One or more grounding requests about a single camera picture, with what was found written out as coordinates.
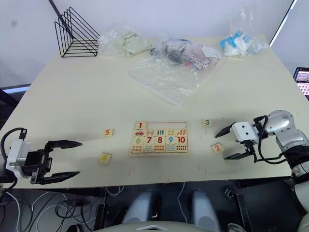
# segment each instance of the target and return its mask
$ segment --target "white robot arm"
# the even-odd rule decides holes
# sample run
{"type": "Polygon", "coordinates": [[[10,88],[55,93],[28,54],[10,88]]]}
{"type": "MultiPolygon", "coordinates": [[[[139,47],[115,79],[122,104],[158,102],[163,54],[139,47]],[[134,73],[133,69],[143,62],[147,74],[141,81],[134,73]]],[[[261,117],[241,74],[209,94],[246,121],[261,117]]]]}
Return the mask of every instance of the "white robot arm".
{"type": "Polygon", "coordinates": [[[287,161],[292,170],[295,192],[303,207],[309,212],[309,140],[294,124],[291,113],[285,110],[276,110],[267,116],[254,119],[254,124],[235,122],[223,128],[215,137],[230,132],[235,134],[236,141],[244,144],[246,151],[226,157],[226,160],[238,160],[253,155],[254,162],[265,161],[269,164],[280,164],[287,161]],[[278,157],[264,158],[261,153],[261,142],[268,136],[276,136],[277,144],[282,151],[278,157]],[[261,159],[257,159],[254,146],[258,144],[261,159]]]}

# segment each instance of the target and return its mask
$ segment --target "screen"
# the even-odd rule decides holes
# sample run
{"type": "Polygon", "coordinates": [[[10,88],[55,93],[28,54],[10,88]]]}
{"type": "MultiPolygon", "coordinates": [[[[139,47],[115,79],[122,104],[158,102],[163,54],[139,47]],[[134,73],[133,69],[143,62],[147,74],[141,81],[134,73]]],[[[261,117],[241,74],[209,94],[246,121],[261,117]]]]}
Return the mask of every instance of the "screen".
{"type": "Polygon", "coordinates": [[[294,79],[298,83],[309,83],[309,68],[297,68],[294,79]]]}

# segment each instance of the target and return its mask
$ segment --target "number 2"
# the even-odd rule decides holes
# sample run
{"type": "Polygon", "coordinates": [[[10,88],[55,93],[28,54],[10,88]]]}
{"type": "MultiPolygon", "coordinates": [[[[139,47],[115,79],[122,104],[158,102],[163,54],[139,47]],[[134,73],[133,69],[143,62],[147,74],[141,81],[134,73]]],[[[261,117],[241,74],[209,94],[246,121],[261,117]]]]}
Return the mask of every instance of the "number 2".
{"type": "Polygon", "coordinates": [[[219,145],[215,145],[215,146],[214,146],[214,148],[216,148],[216,149],[217,149],[217,151],[221,151],[221,149],[220,149],[219,145]]]}

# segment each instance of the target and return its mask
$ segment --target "floor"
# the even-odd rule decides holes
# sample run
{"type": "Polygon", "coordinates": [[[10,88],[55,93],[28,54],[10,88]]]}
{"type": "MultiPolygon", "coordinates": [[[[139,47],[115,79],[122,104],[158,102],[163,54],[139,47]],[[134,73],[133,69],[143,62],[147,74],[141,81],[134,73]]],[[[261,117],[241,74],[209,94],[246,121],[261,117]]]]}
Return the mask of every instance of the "floor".
{"type": "MultiPolygon", "coordinates": [[[[5,123],[8,116],[13,109],[1,103],[1,127],[5,123]]],[[[177,196],[182,188],[182,183],[168,183],[168,184],[151,184],[151,185],[137,185],[128,186],[124,188],[124,191],[117,197],[107,197],[106,202],[111,204],[110,213],[106,218],[106,225],[113,225],[114,218],[117,212],[124,206],[130,206],[132,201],[143,191],[152,189],[161,194],[161,220],[180,221],[184,222],[184,218],[181,215],[177,196]]],[[[180,197],[182,207],[185,215],[189,220],[190,213],[188,210],[189,194],[194,189],[201,189],[210,198],[213,207],[217,213],[219,222],[221,224],[222,231],[226,231],[228,223],[240,224],[240,218],[236,206],[224,195],[226,188],[231,188],[235,193],[243,194],[245,197],[248,213],[251,219],[251,224],[254,232],[296,232],[297,227],[301,220],[301,213],[299,212],[296,204],[292,198],[293,192],[290,191],[289,185],[284,180],[278,180],[267,184],[261,184],[254,187],[238,189],[234,180],[226,181],[203,181],[203,182],[187,182],[185,188],[180,197]]],[[[40,190],[29,189],[14,189],[12,193],[21,201],[32,203],[43,192],[40,190]]],[[[48,195],[42,197],[34,208],[34,215],[36,215],[39,209],[48,200],[48,195]]],[[[59,201],[63,200],[61,194],[57,194],[47,205],[51,206],[59,201]]],[[[99,202],[103,202],[101,197],[86,197],[88,204],[85,206],[84,211],[86,220],[94,217],[96,211],[96,205],[99,202]]],[[[4,223],[0,227],[0,231],[15,231],[17,221],[17,208],[14,201],[10,202],[6,208],[6,217],[4,223]]],[[[22,203],[22,230],[25,229],[30,219],[30,210],[22,203]]],[[[3,211],[0,209],[0,223],[3,218],[3,211]]],[[[42,217],[39,223],[39,231],[53,231],[56,228],[61,219],[55,215],[54,210],[47,210],[46,214],[42,217]]],[[[62,231],[66,231],[67,227],[76,222],[72,219],[66,219],[62,231]]],[[[30,230],[36,232],[36,221],[30,230]]]]}

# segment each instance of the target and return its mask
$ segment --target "white wall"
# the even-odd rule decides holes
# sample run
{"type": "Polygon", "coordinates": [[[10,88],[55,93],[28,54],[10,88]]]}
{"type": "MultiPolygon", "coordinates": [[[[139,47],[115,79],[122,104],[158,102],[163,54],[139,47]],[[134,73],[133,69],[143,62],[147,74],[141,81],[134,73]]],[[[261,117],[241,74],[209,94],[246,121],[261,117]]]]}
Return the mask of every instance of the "white wall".
{"type": "Polygon", "coordinates": [[[309,67],[309,0],[296,2],[272,49],[292,75],[297,67],[309,67]]]}
{"type": "MultiPolygon", "coordinates": [[[[72,6],[99,33],[126,21],[148,36],[227,35],[229,21],[248,0],[54,0],[72,6]]],[[[270,42],[292,0],[251,0],[255,28],[270,42]]],[[[58,52],[48,0],[0,1],[0,87],[31,83],[58,52]]]]}

